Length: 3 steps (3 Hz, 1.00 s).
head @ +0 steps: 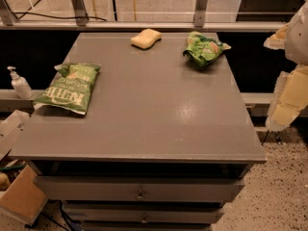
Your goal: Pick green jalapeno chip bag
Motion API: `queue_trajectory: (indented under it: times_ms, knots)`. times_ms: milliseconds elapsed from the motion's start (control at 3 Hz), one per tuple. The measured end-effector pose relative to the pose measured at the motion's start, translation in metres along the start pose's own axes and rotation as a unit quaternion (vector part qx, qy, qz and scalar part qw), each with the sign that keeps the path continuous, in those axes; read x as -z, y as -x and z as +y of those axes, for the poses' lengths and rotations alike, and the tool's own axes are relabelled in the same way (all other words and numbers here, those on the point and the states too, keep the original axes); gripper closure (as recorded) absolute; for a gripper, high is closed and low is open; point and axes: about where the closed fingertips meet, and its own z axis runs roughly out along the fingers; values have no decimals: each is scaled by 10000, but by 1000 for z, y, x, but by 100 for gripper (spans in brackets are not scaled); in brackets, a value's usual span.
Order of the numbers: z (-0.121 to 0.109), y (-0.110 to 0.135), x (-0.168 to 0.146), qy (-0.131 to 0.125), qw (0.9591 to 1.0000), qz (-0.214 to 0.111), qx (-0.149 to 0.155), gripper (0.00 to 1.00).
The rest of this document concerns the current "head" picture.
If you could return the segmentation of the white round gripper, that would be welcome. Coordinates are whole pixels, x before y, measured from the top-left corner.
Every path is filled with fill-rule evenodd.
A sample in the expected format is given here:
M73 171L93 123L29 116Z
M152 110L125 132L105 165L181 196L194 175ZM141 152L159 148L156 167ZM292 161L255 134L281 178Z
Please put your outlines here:
M298 64L291 72L277 78L270 102L266 127L272 132L288 128L308 106L308 1L264 42L268 49L285 49L286 58Z

